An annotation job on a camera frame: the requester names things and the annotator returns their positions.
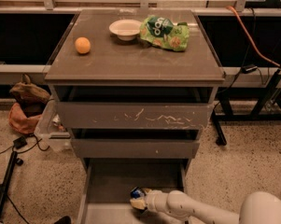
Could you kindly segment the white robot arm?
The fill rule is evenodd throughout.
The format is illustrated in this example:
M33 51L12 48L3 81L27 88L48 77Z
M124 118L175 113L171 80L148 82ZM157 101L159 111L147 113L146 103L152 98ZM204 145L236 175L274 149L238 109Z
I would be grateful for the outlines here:
M134 188L130 203L141 211L163 213L179 220L196 217L204 224L281 224L281 200L263 191L246 196L239 213L195 201L179 190Z

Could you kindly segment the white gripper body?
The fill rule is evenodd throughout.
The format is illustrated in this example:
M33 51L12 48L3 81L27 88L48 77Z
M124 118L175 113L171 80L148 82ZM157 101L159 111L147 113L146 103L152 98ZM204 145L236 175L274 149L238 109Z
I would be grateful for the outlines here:
M167 205L168 194L159 190L152 190L145 197L145 202L147 209L154 213L164 213L168 212Z

